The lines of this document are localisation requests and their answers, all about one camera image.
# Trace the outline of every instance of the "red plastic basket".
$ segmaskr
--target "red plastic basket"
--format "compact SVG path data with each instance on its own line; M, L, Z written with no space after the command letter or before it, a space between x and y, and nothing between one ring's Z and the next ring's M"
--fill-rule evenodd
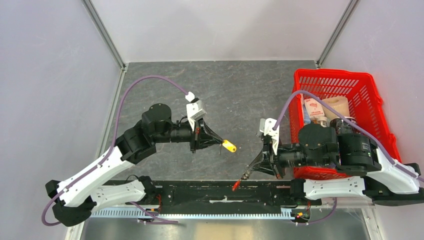
M365 72L349 72L335 69L298 69L294 73L293 92L306 90L320 99L345 96L349 101L350 116L359 126L375 136L388 153L401 161L396 147L395 135L390 133L383 113L381 99L373 76ZM298 132L304 126L300 95L288 107L291 141L297 143ZM301 179L328 180L348 177L335 169L321 167L299 167L294 169L294 177Z

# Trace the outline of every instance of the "tape roll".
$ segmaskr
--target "tape roll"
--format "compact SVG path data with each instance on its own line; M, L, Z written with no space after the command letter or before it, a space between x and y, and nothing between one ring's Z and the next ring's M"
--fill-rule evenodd
M334 96L334 97L323 99L322 101L328 104L337 112L339 112L343 117L351 116L351 114L349 113L349 102L345 96ZM334 113L332 113L326 107L322 106L322 108L324 109L325 116L328 118L328 120L331 121L335 118L338 118Z

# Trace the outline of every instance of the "yellow object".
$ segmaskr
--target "yellow object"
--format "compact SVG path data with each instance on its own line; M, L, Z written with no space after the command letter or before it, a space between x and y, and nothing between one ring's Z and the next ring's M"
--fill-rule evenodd
M232 153L235 153L237 150L237 147L228 140L224 140L222 146Z

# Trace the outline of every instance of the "gray floor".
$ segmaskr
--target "gray floor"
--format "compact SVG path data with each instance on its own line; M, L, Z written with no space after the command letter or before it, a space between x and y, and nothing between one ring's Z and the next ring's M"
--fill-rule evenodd
M206 104L205 121L212 130L237 146L236 153L218 145L190 152L188 143L158 144L157 153L117 175L122 180L135 174L154 180L238 179L261 150L256 137L261 118L277 118L292 92L296 69L314 69L307 61L201 61L130 63L121 94L135 80L146 75L163 75L193 92ZM151 105L167 104L173 121L186 115L184 94L163 80L148 79L126 98L119 119L118 135L134 126ZM287 118L280 125L280 138L290 143ZM273 179L260 172L251 179Z
M256 137L261 118L277 118L292 92L296 69L314 69L313 61L216 61L216 62L146 62L131 63L122 91L145 75L167 76L192 91L207 107L208 125L224 139L237 145L237 152L212 146L192 154L188 143L158 144L158 153L122 172L114 179L130 174L148 175L154 180L229 180L238 179L245 166L259 153ZM132 127L152 104L171 107L172 119L185 115L184 95L169 83L147 80L130 92L119 119L119 134ZM285 118L280 138L289 143L290 126ZM254 173L252 179L273 179ZM314 209L312 219L328 214ZM369 239L360 209L337 209L322 223L296 227L283 220L181 220L179 225L142 225L135 219L90 218L84 227L84 240L367 240Z

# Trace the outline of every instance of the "purple cable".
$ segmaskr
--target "purple cable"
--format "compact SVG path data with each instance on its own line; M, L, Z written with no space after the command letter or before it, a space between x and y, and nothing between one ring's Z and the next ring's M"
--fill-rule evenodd
M174 81L172 81L171 79L164 77L164 76L160 76L160 75L148 75L148 76L144 76L136 81L134 81L127 89L126 91L123 93L123 96L120 100L119 106L118 106L118 110L116 112L116 120L115 120L115 129L113 131L113 138L112 138L112 143L110 144L109 150L107 151L106 155L103 157L102 160L100 160L98 162L98 165L102 165L108 158L109 156L112 154L112 151L114 149L116 140L117 140L117 134L118 134L118 125L119 125L119 118L121 116L121 110L122 110L122 106L124 105L124 100L127 97L128 93L130 92L130 90L139 82L146 80L146 79L161 79L161 80L165 80L168 83L174 85L177 89L179 89L181 92L183 92L185 95L188 95L189 92L186 91L183 87L181 87L180 85L178 85L177 83L175 83ZM97 169L97 166L94 166L92 168L90 168L88 171L86 171L85 173L83 173L81 176L77 177L75 180L73 180L72 182L70 182L65 189L69 189L71 188L74 184L76 184L78 181L80 181L81 179L83 179L84 177L86 177L87 175L89 175L90 173L92 173L94 170ZM52 199L50 199L50 201L48 201L47 205L45 206L44 210L42 211L41 214L41 221L44 225L46 226L56 226L58 224L60 224L59 221L54 222L54 223L50 223L46 221L46 213L47 210L49 210L50 206L56 201L56 199L58 199L62 194L64 194L64 191L61 190L60 192L58 192Z
M317 223L320 223L320 222L322 222L324 220L327 220L329 217L331 217L336 212L336 208L337 208L337 197L334 198L334 205L332 206L331 212L327 216L325 216L325 217L323 217L321 219L318 219L318 220L307 222L307 223L298 222L297 225L307 226L307 225L317 224Z
M314 94L305 91L305 90L297 90L295 92L293 92L287 99L287 101L285 102L284 106L282 107L281 113L278 116L277 122L275 123L274 127L272 128L273 130L277 130L277 127L280 125L284 114L286 113L287 108L289 107L290 102L293 100L293 98L295 98L296 95L298 94L305 94L310 96L311 98L315 99L316 101L318 101L318 103L320 103L321 105L323 105L324 107L326 107L328 110L330 110L333 114L335 114L337 117L341 118L343 121L345 121L346 123L348 123L349 125L351 125L353 128L357 129L358 131L362 132L365 136L367 136L368 138L374 140L377 143L377 146L380 148L381 152L383 153L383 155L387 158L387 160L394 165L396 168L398 168L399 170L401 170L402 172L408 174L409 176L413 177L414 179L418 179L421 182L424 182L424 178L417 176L414 172L409 171L408 169L400 166L399 164L396 164L396 162L392 159L392 157L390 156L390 154L387 152L387 150L384 148L383 144L377 139L375 138L373 135L371 135L371 133L367 132L365 129L363 129L362 127L356 125L355 123L351 122L349 119L345 118L345 116L341 115L339 112L337 112L336 110L334 110L332 107L330 107L327 103L323 102L321 99L319 99L317 96L315 96Z
M160 217L157 217L153 214L151 214L150 212L148 212L146 209L142 208L140 205L138 205L135 201L130 201L130 204L136 206L137 208L139 208L141 211L143 211L144 214L146 214L149 217L152 217L154 220L158 220L160 222L146 222L146 224L156 224L156 225L161 225L161 224L177 224L178 221L171 221L171 220L166 220Z

